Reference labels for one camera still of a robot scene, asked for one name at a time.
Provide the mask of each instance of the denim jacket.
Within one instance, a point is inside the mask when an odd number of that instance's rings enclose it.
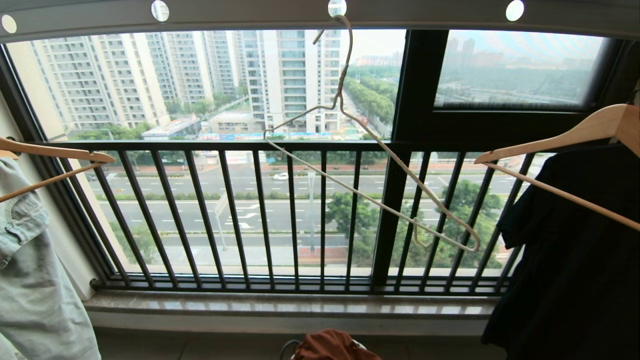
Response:
[[[0,158],[0,194],[28,185],[15,161]],[[0,359],[100,359],[48,221],[35,192],[0,202]]]

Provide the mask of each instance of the black shirt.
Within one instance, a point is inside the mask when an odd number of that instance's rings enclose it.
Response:
[[[622,145],[556,154],[536,179],[640,218],[640,159]],[[638,358],[640,232],[533,185],[498,227],[525,248],[483,343],[508,359]]]

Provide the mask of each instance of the white car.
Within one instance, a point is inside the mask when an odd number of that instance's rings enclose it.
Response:
[[[289,180],[289,175],[286,172],[281,172],[273,176],[274,180]]]

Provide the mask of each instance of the sky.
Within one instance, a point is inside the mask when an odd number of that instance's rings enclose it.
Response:
[[[353,31],[351,58],[363,55],[391,55],[404,52],[404,36],[401,29],[357,29]],[[458,39],[458,50],[470,38],[476,41],[474,52],[503,53],[505,57],[526,56],[541,62],[556,62],[564,58],[594,59],[603,38],[581,35],[524,33],[517,31],[451,30],[449,38]],[[343,50],[348,46],[348,33],[342,34]]]

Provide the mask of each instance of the wire hanger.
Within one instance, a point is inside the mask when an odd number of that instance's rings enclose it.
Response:
[[[433,193],[433,191],[426,186],[422,181],[420,181],[420,179],[418,179],[418,177],[402,162],[402,160],[400,160],[400,158],[398,158],[398,156],[391,151],[391,149],[389,149],[383,142],[382,140],[380,140],[360,119],[358,119],[357,117],[347,113],[346,111],[344,111],[344,100],[342,98],[342,86],[344,84],[344,78],[347,75],[347,69],[349,68],[349,59],[351,58],[351,49],[353,47],[353,28],[351,27],[351,23],[349,22],[349,20],[343,16],[343,15],[334,15],[333,18],[335,20],[339,20],[341,22],[344,23],[344,25],[347,27],[347,30],[349,31],[349,51],[347,52],[347,58],[346,58],[346,63],[344,65],[344,67],[342,68],[342,73],[340,74],[340,79],[338,81],[338,90],[337,93],[333,96],[333,103],[331,106],[326,106],[326,105],[318,105],[318,106],[314,106],[311,109],[307,109],[305,110],[303,113],[300,113],[298,115],[296,115],[295,117],[287,120],[286,122],[283,122],[282,124],[273,127],[271,129],[266,129],[263,134],[262,134],[262,138],[264,141],[266,141],[268,144],[270,144],[271,146],[273,146],[274,148],[278,149],[280,152],[286,154],[287,156],[296,159],[298,161],[300,161],[301,163],[305,164],[306,166],[308,166],[309,168],[315,170],[317,173],[319,173],[320,175],[331,179],[333,181],[335,181],[336,183],[342,185],[343,187],[345,187],[347,190],[349,190],[352,193],[356,193],[360,196],[362,196],[363,198],[367,199],[369,202],[377,205],[379,208],[382,208],[384,210],[387,210],[388,212],[396,215],[399,218],[402,218],[403,220],[411,223],[414,225],[414,232],[413,232],[413,239],[416,243],[418,243],[419,245],[424,246],[424,244],[422,244],[420,241],[417,240],[417,228],[421,228],[425,231],[427,231],[430,234],[433,234],[437,237],[439,237],[440,239],[443,239],[444,241],[450,243],[451,245],[464,250],[464,251],[469,251],[469,252],[477,252],[478,249],[480,248],[480,237],[478,236],[478,234],[476,233],[476,231],[469,226],[466,222],[464,222],[463,220],[459,219],[458,217],[456,217],[455,215],[453,215],[441,202],[440,199],[438,198],[438,196]],[[320,37],[322,36],[322,34],[324,33],[324,30],[321,30],[318,35],[316,36],[316,39],[314,40],[313,44],[315,44]],[[471,237],[473,237],[473,239],[475,240],[475,244],[473,247],[468,247],[466,245],[463,245],[462,243],[446,236],[445,234],[442,233],[438,233],[434,230],[432,230],[430,227],[420,223],[419,221],[417,221],[415,218],[410,218],[402,213],[400,213],[399,211],[390,208],[387,205],[382,204],[381,202],[373,199],[372,197],[368,196],[367,194],[352,188],[351,186],[343,183],[342,181],[332,177],[331,175],[327,174],[326,172],[323,172],[322,170],[314,167],[313,165],[311,165],[310,163],[307,163],[306,161],[300,159],[299,157],[295,156],[294,154],[286,151],[283,147],[278,146],[276,143],[272,142],[271,140],[269,140],[269,138],[267,138],[267,133],[271,132],[273,133],[274,130],[278,129],[279,127],[283,127],[286,126],[288,124],[290,124],[291,122],[299,119],[302,116],[305,116],[306,114],[319,110],[319,109],[325,109],[325,110],[333,110],[335,109],[336,105],[337,105],[337,101],[338,99],[340,99],[340,112],[347,116],[349,119],[355,121],[358,125],[360,125],[363,129],[365,129],[365,131],[373,138],[373,140],[375,140],[378,145],[387,153],[389,154],[389,156],[402,168],[402,170],[410,177],[413,179],[413,181],[415,181],[415,183],[420,187],[420,189],[422,189],[422,191],[424,193],[427,194],[427,196],[436,204],[436,207],[438,209],[440,209],[440,211],[442,211],[442,213],[444,213],[448,218],[454,220],[455,222],[457,222],[459,225],[462,225],[462,227],[465,228],[465,230],[467,230],[469,232],[469,234],[471,235]]]
[[[70,172],[65,172],[64,174],[54,176],[50,179],[40,181],[39,183],[35,183],[7,195],[3,195],[0,197],[0,202],[4,202],[18,195],[22,195],[23,193],[27,193],[31,190],[47,186],[49,184],[55,183],[56,181],[66,179],[95,167],[99,167],[102,164],[112,163],[116,161],[116,159],[114,159],[112,156],[104,154],[103,152],[88,152],[86,150],[65,149],[63,147],[34,145],[30,143],[22,143],[5,138],[0,138],[0,157],[11,157],[13,159],[17,159],[17,156],[14,154],[14,152],[25,152],[32,155],[54,156],[57,158],[88,160],[93,162],[85,167],[81,167]]]
[[[622,144],[627,146],[634,154],[636,154],[636,156],[640,157],[640,108],[630,104],[610,105],[589,115],[581,121],[580,124],[577,124],[575,127],[563,134],[544,140],[503,147],[501,149],[486,152],[478,156],[475,163],[482,163],[488,167],[517,177],[523,181],[564,197],[576,204],[592,209],[597,213],[603,214],[606,217],[640,231],[640,224],[629,218],[623,217],[611,210],[593,204],[590,201],[581,199],[580,197],[564,192],[558,188],[554,188],[553,186],[547,185],[518,172],[514,172],[491,163],[491,161],[508,158],[510,156],[540,152],[604,138],[617,138]]]

